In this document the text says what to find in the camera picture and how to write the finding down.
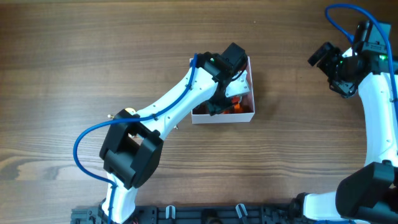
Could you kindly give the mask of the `red toy fire truck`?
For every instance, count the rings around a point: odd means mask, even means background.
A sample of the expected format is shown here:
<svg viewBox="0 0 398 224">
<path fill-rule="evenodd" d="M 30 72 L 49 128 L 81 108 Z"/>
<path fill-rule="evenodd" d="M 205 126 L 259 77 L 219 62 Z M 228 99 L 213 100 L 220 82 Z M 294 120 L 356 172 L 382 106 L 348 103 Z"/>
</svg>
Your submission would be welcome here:
<svg viewBox="0 0 398 224">
<path fill-rule="evenodd" d="M 230 109 L 224 111 L 224 114 L 236 114 L 236 113 L 243 113 L 243 107 L 241 106 L 242 97 L 241 96 L 234 96 L 231 99 L 233 106 Z"/>
</svg>

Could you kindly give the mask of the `pink cardboard box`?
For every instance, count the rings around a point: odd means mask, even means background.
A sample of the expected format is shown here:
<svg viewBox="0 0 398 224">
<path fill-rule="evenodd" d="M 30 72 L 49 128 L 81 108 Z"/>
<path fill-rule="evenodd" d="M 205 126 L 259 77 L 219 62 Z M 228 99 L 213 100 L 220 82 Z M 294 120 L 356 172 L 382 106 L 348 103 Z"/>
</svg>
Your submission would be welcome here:
<svg viewBox="0 0 398 224">
<path fill-rule="evenodd" d="M 248 65 L 245 69 L 247 71 L 246 79 L 249 83 L 250 92 L 247 95 L 241 96 L 241 106 L 243 107 L 243 113 L 236 114 L 216 114 L 210 116 L 208 113 L 208 108 L 205 103 L 197 106 L 191 112 L 191 118 L 193 124 L 216 124 L 216 123 L 248 123 L 252 120 L 255 114 L 254 106 L 254 91 L 252 85 L 252 71 L 251 71 L 251 61 L 248 58 Z"/>
</svg>

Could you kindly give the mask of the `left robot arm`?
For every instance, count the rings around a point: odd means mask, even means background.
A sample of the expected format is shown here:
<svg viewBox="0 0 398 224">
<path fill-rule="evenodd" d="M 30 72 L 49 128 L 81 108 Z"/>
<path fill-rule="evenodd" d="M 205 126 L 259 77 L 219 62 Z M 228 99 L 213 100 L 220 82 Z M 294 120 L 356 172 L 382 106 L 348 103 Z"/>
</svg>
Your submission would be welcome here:
<svg viewBox="0 0 398 224">
<path fill-rule="evenodd" d="M 137 190 L 159 165 L 165 138 L 191 110 L 206 103 L 214 116 L 236 104 L 226 89 L 247 65 L 235 43 L 222 54 L 196 54 L 184 78 L 156 102 L 116 114 L 99 152 L 111 181 L 101 206 L 109 223 L 124 223 L 134 213 Z"/>
</svg>

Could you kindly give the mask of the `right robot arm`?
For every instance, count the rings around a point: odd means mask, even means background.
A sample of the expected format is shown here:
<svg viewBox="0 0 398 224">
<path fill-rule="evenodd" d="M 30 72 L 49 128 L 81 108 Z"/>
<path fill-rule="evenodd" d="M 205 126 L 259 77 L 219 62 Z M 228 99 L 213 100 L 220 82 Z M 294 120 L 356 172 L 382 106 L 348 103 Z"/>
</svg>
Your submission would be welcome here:
<svg viewBox="0 0 398 224">
<path fill-rule="evenodd" d="M 363 168 L 343 179 L 336 191 L 298 194 L 289 207 L 293 221 L 319 223 L 397 223 L 397 112 L 389 74 L 387 45 L 381 30 L 391 26 L 361 21 L 351 48 L 342 52 L 325 42 L 309 59 L 327 77 L 332 91 L 344 98 L 358 94 L 366 123 Z"/>
</svg>

